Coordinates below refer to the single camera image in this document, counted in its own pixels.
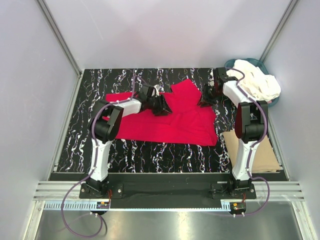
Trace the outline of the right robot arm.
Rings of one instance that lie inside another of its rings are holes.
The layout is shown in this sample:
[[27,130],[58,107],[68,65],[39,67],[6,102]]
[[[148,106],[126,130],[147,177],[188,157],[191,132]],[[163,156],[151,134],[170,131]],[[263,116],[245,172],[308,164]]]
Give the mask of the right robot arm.
[[237,107],[234,132],[238,138],[236,163],[232,168],[229,180],[218,194],[227,194],[232,198],[243,198],[244,194],[251,192],[252,167],[256,151],[268,131],[268,103],[257,100],[240,86],[240,79],[228,76],[227,68],[213,69],[213,80],[206,83],[202,89],[198,102],[200,107],[212,106],[214,100],[220,96],[228,97]]

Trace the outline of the red t shirt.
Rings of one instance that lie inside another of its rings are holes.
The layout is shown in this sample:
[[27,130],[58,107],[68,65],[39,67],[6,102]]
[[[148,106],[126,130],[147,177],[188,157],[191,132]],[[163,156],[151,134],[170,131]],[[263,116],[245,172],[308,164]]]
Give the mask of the red t shirt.
[[171,92],[163,93],[171,114],[155,116],[147,109],[124,116],[117,139],[215,146],[218,137],[214,122],[216,114],[211,107],[200,107],[201,92],[186,79],[171,85]]

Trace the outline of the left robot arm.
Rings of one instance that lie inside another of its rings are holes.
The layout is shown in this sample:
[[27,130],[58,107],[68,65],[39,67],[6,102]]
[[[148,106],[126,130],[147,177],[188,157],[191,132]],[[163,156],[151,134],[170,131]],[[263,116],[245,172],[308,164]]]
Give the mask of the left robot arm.
[[108,187],[108,160],[113,140],[119,133],[123,117],[151,110],[155,116],[172,113],[159,85],[144,84],[140,90],[124,100],[108,102],[99,100],[93,106],[89,122],[92,142],[91,166],[81,192],[95,198],[111,195]]

